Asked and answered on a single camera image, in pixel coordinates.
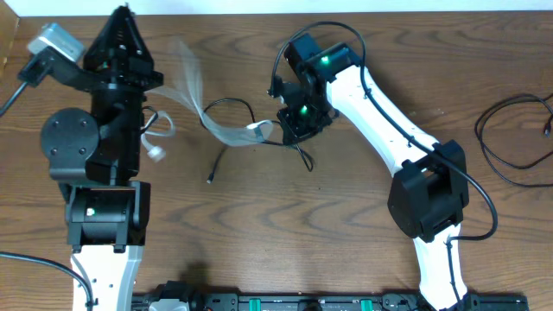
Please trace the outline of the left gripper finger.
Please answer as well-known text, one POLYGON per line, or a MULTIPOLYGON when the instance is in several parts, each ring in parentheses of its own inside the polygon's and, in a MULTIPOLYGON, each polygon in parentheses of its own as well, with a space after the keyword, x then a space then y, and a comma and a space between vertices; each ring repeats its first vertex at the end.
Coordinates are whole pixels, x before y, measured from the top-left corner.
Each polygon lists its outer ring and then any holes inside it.
POLYGON ((124 31, 127 51, 130 55, 130 70, 135 73, 152 73, 154 61, 146 48, 128 6, 124 6, 124 31))
POLYGON ((115 50, 124 43, 125 7, 116 8, 85 54, 83 67, 87 71, 100 72, 115 58, 115 50))

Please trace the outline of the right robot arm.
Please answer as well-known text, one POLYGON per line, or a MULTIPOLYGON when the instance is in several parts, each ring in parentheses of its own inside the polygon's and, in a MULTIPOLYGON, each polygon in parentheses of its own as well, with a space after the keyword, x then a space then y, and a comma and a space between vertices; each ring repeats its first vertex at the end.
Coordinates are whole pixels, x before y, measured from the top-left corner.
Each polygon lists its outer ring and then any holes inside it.
POLYGON ((468 203, 466 158, 455 141, 439 143, 414 125, 378 88, 361 58, 346 44, 322 49, 304 34, 292 39, 283 56, 296 83, 273 79, 270 94, 285 108, 277 113, 283 143, 317 135, 342 113, 366 138, 390 171, 388 210, 412 238, 420 268, 419 289, 435 310, 461 308, 467 293, 458 244, 468 203))

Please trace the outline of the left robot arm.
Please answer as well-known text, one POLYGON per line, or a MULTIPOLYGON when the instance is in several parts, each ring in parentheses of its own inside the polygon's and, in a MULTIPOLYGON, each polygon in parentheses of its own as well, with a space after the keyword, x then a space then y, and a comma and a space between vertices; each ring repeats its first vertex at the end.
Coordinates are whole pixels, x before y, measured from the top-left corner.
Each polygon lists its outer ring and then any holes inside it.
POLYGON ((76 310, 128 310, 142 261, 150 185, 137 179, 146 92, 162 85, 131 10, 116 8, 89 48, 59 27, 31 46, 24 85, 51 77, 91 108, 54 113, 41 130, 50 177, 66 203, 76 310))

